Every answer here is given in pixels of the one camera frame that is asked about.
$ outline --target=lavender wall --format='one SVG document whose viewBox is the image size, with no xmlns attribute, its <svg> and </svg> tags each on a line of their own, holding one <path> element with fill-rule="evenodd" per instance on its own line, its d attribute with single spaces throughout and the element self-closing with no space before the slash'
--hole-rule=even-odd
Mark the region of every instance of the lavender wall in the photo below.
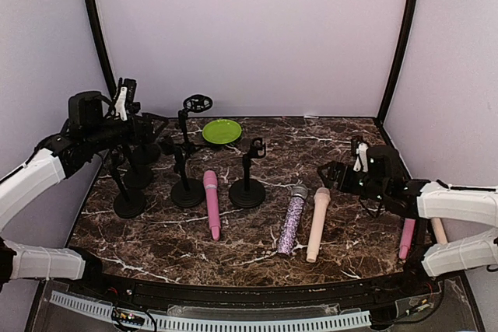
<svg viewBox="0 0 498 332">
<path fill-rule="evenodd" d="M 0 175 L 22 163 L 67 117 L 67 99 L 105 84 L 84 0 L 0 0 Z M 2 237 L 64 246 L 98 164 L 40 196 Z M 35 281 L 11 281 L 0 293 L 0 330 L 24 329 Z"/>
<path fill-rule="evenodd" d="M 97 0 L 115 75 L 148 110 L 374 116 L 405 0 Z"/>
<path fill-rule="evenodd" d="M 497 0 L 418 0 L 386 128 L 414 177 L 498 185 Z M 489 229 L 446 221 L 450 239 Z M 468 271 L 487 330 L 498 282 Z"/>
</svg>

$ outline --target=stand base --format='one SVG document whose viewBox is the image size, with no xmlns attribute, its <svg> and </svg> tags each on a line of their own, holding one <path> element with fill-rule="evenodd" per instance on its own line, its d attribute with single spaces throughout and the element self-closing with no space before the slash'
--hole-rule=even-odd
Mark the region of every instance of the stand base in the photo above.
<svg viewBox="0 0 498 332">
<path fill-rule="evenodd" d="M 123 183 L 127 188 L 143 190 L 152 183 L 154 174 L 147 166 L 137 165 L 136 169 L 138 170 L 137 173 L 134 173 L 133 169 L 126 172 L 123 176 Z"/>
<path fill-rule="evenodd" d="M 161 148 L 157 144 L 139 145 L 132 153 L 136 165 L 149 165 L 161 156 Z"/>
<path fill-rule="evenodd" d="M 228 190 L 228 197 L 237 208 L 256 208 L 266 198 L 263 185 L 255 179 L 249 180 L 249 190 L 244 190 L 244 180 L 240 179 Z"/>
<path fill-rule="evenodd" d="M 146 196 L 140 190 L 128 190 L 129 201 L 123 194 L 114 199 L 114 212 L 119 218 L 131 219 L 141 215 L 146 209 Z"/>
<path fill-rule="evenodd" d="M 171 188 L 171 200 L 179 208 L 193 208 L 205 199 L 204 184 L 200 180 L 188 178 L 190 190 L 185 190 L 181 180 Z"/>
</svg>

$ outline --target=pink handle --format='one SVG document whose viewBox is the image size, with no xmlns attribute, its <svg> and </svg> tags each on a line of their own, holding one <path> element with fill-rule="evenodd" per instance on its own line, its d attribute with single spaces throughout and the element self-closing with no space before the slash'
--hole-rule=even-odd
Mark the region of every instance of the pink handle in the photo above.
<svg viewBox="0 0 498 332">
<path fill-rule="evenodd" d="M 219 231 L 221 221 L 219 220 L 218 207 L 218 179 L 212 170 L 204 173 L 205 199 L 208 203 L 209 228 L 211 229 L 212 238 L 219 240 Z"/>
<path fill-rule="evenodd" d="M 405 260 L 408 256 L 408 251 L 412 247 L 413 231 L 415 231 L 415 219 L 406 218 L 403 226 L 402 241 L 399 243 L 399 257 Z"/>
</svg>

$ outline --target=wire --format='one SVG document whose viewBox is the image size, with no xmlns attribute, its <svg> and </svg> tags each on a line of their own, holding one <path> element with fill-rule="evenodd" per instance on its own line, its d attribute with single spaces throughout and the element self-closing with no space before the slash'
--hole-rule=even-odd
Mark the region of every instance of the wire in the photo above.
<svg viewBox="0 0 498 332">
<path fill-rule="evenodd" d="M 49 135 L 47 136 L 46 138 L 44 138 L 43 140 L 41 140 L 36 147 L 34 147 L 34 150 L 33 150 L 33 153 L 31 153 L 31 156 L 24 162 L 24 164 L 20 165 L 17 167 L 17 169 L 13 170 L 12 172 L 10 172 L 9 174 L 7 174 L 6 176 L 4 176 L 1 180 L 0 180 L 0 184 L 2 184 L 3 182 L 5 182 L 6 180 L 12 178 L 14 175 L 16 175 L 19 171 L 21 171 L 22 169 L 24 169 L 25 166 L 28 165 L 28 163 L 30 163 L 34 156 L 37 155 L 37 153 L 43 148 L 43 145 L 45 144 L 45 142 L 47 142 L 48 139 L 50 139 L 53 135 Z"/>
<path fill-rule="evenodd" d="M 118 312 L 119 312 L 119 310 L 117 310 L 117 307 L 116 307 L 116 306 L 114 306 L 114 307 L 113 307 L 113 310 L 116 310 L 116 311 L 118 311 Z M 114 328 L 115 328 L 116 330 L 121 330 L 122 332 L 133 332 L 133 331 L 137 330 L 137 328 L 133 328 L 133 327 L 126 327 L 126 326 L 124 326 L 124 325 L 123 325 L 123 323 L 122 323 L 119 319 L 115 319 L 115 320 L 112 320 L 112 321 L 113 321 L 113 322 L 116 322 L 116 323 L 117 323 L 117 325 L 119 326 L 119 327 L 116 327 L 116 326 L 114 325 L 114 323 L 112 323 L 112 325 L 114 326 Z"/>
<path fill-rule="evenodd" d="M 93 289 L 91 288 L 88 288 L 86 285 L 82 285 L 82 284 L 77 284 L 79 287 L 81 288 L 84 288 L 86 289 L 87 291 L 91 291 L 94 295 L 98 295 L 99 297 L 104 297 L 105 298 L 105 294 L 102 294 L 100 292 L 97 292 L 97 291 L 94 291 Z M 117 293 L 117 289 L 114 288 L 114 287 L 110 287 L 108 289 L 108 291 L 111 291 L 113 293 L 115 293 L 116 295 L 118 295 Z M 132 302 L 128 302 L 128 301 L 123 301 L 123 300 L 119 300 L 120 303 L 124 304 L 124 305 L 128 305 L 130 307 L 133 307 L 134 309 L 138 309 L 139 311 L 142 311 L 144 314 L 146 314 L 149 318 L 150 318 L 150 321 L 152 322 L 153 326 L 154 326 L 154 330 L 153 332 L 157 332 L 157 322 L 156 320 L 154 319 L 154 317 L 149 313 L 148 310 L 144 309 L 142 306 L 139 306 L 139 305 L 136 305 Z"/>
<path fill-rule="evenodd" d="M 377 218 L 379 218 L 379 216 L 381 216 L 381 209 L 382 209 L 382 207 L 383 207 L 382 203 L 380 203 L 380 204 L 377 206 L 377 210 L 375 211 L 375 214 L 374 214 L 374 213 L 372 213 L 372 211 L 371 211 L 369 208 L 367 208 L 367 207 L 365 206 L 365 204 L 363 203 L 363 200 L 361 199 L 361 197 L 359 197 L 359 198 L 358 198 L 358 202 L 359 202 L 359 204 L 361 205 L 361 207 L 362 207 L 363 209 L 365 209 L 365 211 L 368 213 L 368 215 L 369 215 L 370 217 L 377 219 Z"/>
<path fill-rule="evenodd" d="M 424 320 L 429 319 L 432 315 L 434 315 L 434 313 L 440 308 L 441 304 L 443 303 L 443 299 L 444 299 L 444 283 L 441 286 L 441 294 L 440 294 L 440 298 L 439 298 L 437 305 L 435 305 L 433 307 L 433 309 L 430 313 L 423 316 L 422 318 L 417 319 L 417 320 L 399 321 L 399 320 L 406 318 L 407 316 L 415 315 L 415 314 L 411 314 L 411 311 L 420 307 L 420 305 L 417 305 L 417 306 L 413 306 L 410 309 L 406 310 L 406 312 L 404 314 L 398 316 L 397 318 L 395 318 L 393 320 L 385 320 L 385 321 L 372 320 L 372 324 L 373 325 L 384 325 L 384 324 L 417 324 L 417 323 L 421 323 Z"/>
<path fill-rule="evenodd" d="M 430 289 L 430 296 L 429 296 L 429 297 L 430 297 L 431 299 L 434 299 L 434 290 L 433 290 L 433 286 L 432 286 L 429 282 L 427 282 L 427 283 L 426 283 L 426 285 L 427 285 L 427 286 L 429 287 L 429 289 Z"/>
</svg>

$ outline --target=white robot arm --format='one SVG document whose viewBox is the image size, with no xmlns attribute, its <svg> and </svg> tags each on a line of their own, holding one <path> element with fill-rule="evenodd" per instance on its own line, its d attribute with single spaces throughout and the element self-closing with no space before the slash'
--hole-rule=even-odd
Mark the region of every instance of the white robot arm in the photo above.
<svg viewBox="0 0 498 332">
<path fill-rule="evenodd" d="M 452 243 L 435 244 L 420 258 L 430 277 L 498 264 L 498 187 L 460 187 L 441 181 L 406 180 L 394 148 L 352 141 L 353 167 L 332 162 L 318 168 L 325 186 L 379 203 L 405 218 L 452 218 L 493 226 Z"/>
<path fill-rule="evenodd" d="M 64 168 L 49 149 L 41 149 L 0 182 L 0 232 L 21 210 L 48 188 L 65 179 Z M 74 250 L 24 246 L 4 240 L 2 278 L 79 279 L 85 261 Z"/>
<path fill-rule="evenodd" d="M 0 180 L 0 234 L 32 200 L 71 177 L 96 153 L 154 139 L 151 120 L 136 115 L 135 88 L 134 80 L 125 79 L 120 80 L 114 102 L 97 91 L 69 99 L 69 119 L 61 133 L 45 138 L 25 163 Z M 106 116 L 102 102 L 109 105 Z M 80 279 L 88 270 L 87 255 L 84 250 L 25 246 L 0 239 L 0 289 L 17 278 Z"/>
</svg>

